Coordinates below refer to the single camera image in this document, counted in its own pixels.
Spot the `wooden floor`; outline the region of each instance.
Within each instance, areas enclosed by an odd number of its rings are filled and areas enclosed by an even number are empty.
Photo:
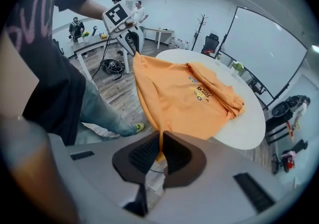
[[[143,54],[146,56],[156,57],[160,52],[167,49],[167,46],[161,44],[160,48],[157,50],[157,44],[155,42],[146,40],[143,47]],[[95,50],[95,53],[89,54],[87,58],[83,57],[91,76],[99,67],[103,56],[103,50],[103,48],[98,48]],[[110,45],[106,58],[123,61],[123,57],[117,54],[118,50],[119,48],[115,48],[114,45]],[[81,73],[83,73],[78,60],[71,59],[71,63],[78,68]],[[137,122],[144,122],[146,124],[146,130],[152,131],[152,127],[143,113],[137,96],[135,78],[133,74],[133,57],[131,56],[129,56],[129,67],[130,74],[127,75],[126,73],[123,73],[123,77],[119,81],[113,81],[113,77],[115,77],[115,75],[107,75],[100,70],[94,78],[94,82],[99,88],[102,98],[108,102],[127,123],[134,124]],[[100,135],[114,136],[114,134],[96,125],[85,125]],[[260,164],[267,171],[271,172],[271,159],[274,149],[269,147],[265,140],[253,150],[240,152],[252,161]],[[163,172],[165,167],[166,162],[154,163],[152,170]],[[164,174],[162,173],[150,171],[147,174],[146,188],[149,209],[152,209],[163,195],[163,181]]]

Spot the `white table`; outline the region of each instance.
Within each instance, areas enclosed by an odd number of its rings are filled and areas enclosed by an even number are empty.
[[[143,30],[143,35],[144,35],[144,39],[143,39],[143,43],[145,43],[145,31],[146,30],[150,30],[150,31],[155,31],[159,33],[159,39],[158,39],[158,49],[160,48],[160,37],[162,33],[167,33],[167,34],[171,34],[171,36],[173,36],[174,34],[174,30],[163,30],[163,29],[156,29],[156,28],[148,28],[145,27]]]
[[[106,42],[107,42],[107,38],[102,39],[99,35],[94,35],[94,36],[90,36],[89,42],[87,42],[87,43],[84,43],[84,42],[73,43],[73,45],[71,45],[71,46],[64,47],[63,51],[67,57],[71,57],[74,54],[77,55],[86,77],[88,78],[89,81],[91,81],[92,77],[91,77],[89,70],[87,69],[87,67],[84,63],[84,60],[82,58],[82,54],[86,53],[88,51],[94,50],[96,48],[105,46]],[[130,70],[129,70],[129,62],[128,62],[128,53],[126,50],[123,51],[123,58],[124,58],[124,64],[125,64],[125,72],[127,74],[129,74]]]
[[[214,136],[222,143],[236,149],[250,150],[256,148],[264,139],[266,122],[262,107],[250,87],[238,75],[233,76],[230,69],[215,59],[189,50],[167,50],[157,55],[172,63],[201,62],[205,67],[216,72],[217,78],[225,85],[232,86],[235,93],[245,101],[245,113],[230,120]]]

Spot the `person in white shirt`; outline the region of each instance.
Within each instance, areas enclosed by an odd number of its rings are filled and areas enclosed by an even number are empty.
[[[134,9],[133,18],[134,21],[138,24],[141,30],[144,30],[143,22],[149,17],[149,15],[145,12],[145,8],[142,7],[141,1],[136,1],[136,8]]]
[[[266,132],[272,131],[292,118],[295,118],[292,126],[292,129],[295,130],[298,121],[305,115],[310,102],[310,98],[307,96],[293,96],[277,105],[274,109],[281,109],[282,106],[287,107],[288,109],[283,114],[274,116],[266,121]]]

